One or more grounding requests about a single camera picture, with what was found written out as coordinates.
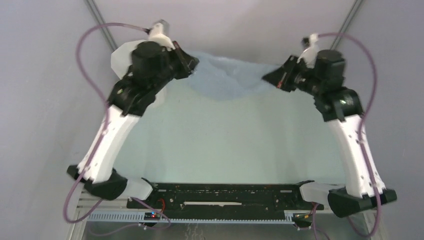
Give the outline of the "light blue plastic trash bag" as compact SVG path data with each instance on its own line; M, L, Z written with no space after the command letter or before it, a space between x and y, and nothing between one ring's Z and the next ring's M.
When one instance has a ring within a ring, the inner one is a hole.
M266 93L274 88L262 77L278 67L252 63L200 51L190 51L199 63L186 79L188 86L216 101L234 100Z

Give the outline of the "white octagonal trash bin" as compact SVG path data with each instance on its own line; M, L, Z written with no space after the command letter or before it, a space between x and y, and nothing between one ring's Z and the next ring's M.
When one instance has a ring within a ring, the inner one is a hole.
M123 43L118 47L112 54L110 59L111 69L117 75L119 79L122 79L128 72L129 66L132 64L131 53L136 49L138 44L145 42L146 40L135 40ZM161 106L166 99L167 88L164 87L155 95L155 101L149 105L149 108L158 108Z

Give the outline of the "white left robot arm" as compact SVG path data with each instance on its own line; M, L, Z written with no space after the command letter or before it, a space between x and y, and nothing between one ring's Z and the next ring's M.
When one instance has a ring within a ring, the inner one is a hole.
M67 169L92 196L112 201L134 197L145 208L158 202L154 186L144 178L120 175L114 163L127 136L146 110L165 101L166 85L188 78L199 59L186 53L176 41L171 47L153 41L124 43L111 54L110 64L119 80L105 103L106 112L92 145L83 160Z

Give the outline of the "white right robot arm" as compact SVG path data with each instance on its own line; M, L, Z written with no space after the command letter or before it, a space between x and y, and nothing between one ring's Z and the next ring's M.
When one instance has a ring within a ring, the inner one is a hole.
M344 86L345 66L340 52L325 49L312 57L291 55L281 67L262 77L282 91L299 90L311 95L341 150L345 186L307 182L291 194L291 204L297 209L304 209L310 202L329 206L340 218L398 198L395 190L385 186L376 169L361 100L354 90Z

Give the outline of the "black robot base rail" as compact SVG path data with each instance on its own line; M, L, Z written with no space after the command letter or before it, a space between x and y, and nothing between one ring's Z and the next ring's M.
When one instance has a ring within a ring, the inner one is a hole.
M300 186L156 183L144 203L173 219L281 220L291 211L312 211L314 205L303 200Z

